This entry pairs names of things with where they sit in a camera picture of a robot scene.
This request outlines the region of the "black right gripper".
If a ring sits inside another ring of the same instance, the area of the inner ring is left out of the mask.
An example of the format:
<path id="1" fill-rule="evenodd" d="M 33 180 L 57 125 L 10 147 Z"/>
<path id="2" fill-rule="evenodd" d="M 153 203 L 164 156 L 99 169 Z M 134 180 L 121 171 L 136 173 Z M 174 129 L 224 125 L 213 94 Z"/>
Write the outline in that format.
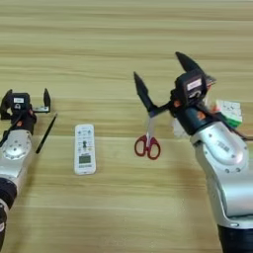
<path id="1" fill-rule="evenodd" d="M 190 56 L 180 51 L 176 51 L 175 54 L 186 72 L 193 70 L 204 72 Z M 204 102 L 185 106 L 176 100 L 169 101 L 167 104 L 157 107 L 151 101 L 148 95 L 148 89 L 136 72 L 133 73 L 133 78 L 137 95 L 148 114 L 153 118 L 168 111 L 173 118 L 179 121 L 187 135 L 194 135 L 199 130 L 213 123 L 224 121 L 224 116 L 221 113 L 212 113 Z"/>

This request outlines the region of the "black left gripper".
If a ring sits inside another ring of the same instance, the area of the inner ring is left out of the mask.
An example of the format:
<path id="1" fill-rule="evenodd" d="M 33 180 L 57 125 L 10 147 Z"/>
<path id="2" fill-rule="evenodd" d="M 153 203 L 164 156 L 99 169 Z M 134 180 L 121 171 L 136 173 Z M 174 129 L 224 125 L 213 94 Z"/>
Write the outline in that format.
<path id="1" fill-rule="evenodd" d="M 11 130 L 24 129 L 30 133 L 34 133 L 34 126 L 37 122 L 37 114 L 50 112 L 50 96 L 48 90 L 44 88 L 43 103 L 44 107 L 30 107 L 27 111 L 18 111 L 9 114 L 7 110 L 10 108 L 10 98 L 12 95 L 12 89 L 8 90 L 2 99 L 0 105 L 0 120 L 11 121 L 11 126 L 4 131 L 4 135 L 8 135 Z"/>

